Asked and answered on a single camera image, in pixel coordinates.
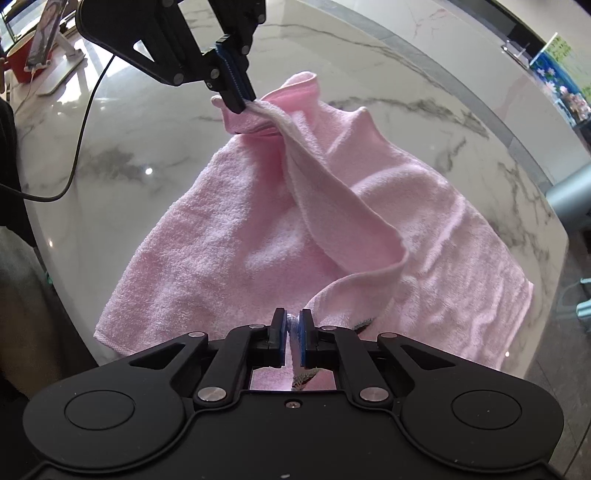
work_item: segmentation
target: marble table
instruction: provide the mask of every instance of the marble table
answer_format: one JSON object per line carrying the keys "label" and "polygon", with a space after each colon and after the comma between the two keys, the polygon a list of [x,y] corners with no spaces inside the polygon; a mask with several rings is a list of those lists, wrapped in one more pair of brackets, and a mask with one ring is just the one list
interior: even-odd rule
{"label": "marble table", "polygon": [[[185,0],[181,8],[202,48],[220,36],[206,0]],[[543,195],[473,113],[403,56],[297,0],[268,0],[267,8],[249,55],[259,96],[296,72],[318,73],[324,101],[347,110],[367,106],[390,141],[445,175],[508,245],[535,284],[504,363],[505,371],[523,376],[567,246]],[[63,188],[89,91],[110,58],[82,39],[76,47],[87,55],[77,73],[52,97],[31,94],[17,115],[19,171],[30,193],[48,196]],[[26,90],[18,87],[14,98]],[[161,85],[115,59],[92,105],[72,188],[55,203],[27,202],[55,288],[100,364],[115,354],[92,334],[129,259],[229,138],[210,97],[203,83]]]}
{"label": "marble table", "polygon": [[[325,7],[330,0],[308,0]],[[480,119],[505,144],[535,159],[552,184],[591,163],[591,155],[534,76],[501,50],[500,40],[448,0],[335,0],[387,28],[392,37],[427,55],[442,79],[455,77],[484,105]],[[420,59],[413,54],[413,60]],[[511,147],[509,142],[515,137]]]}

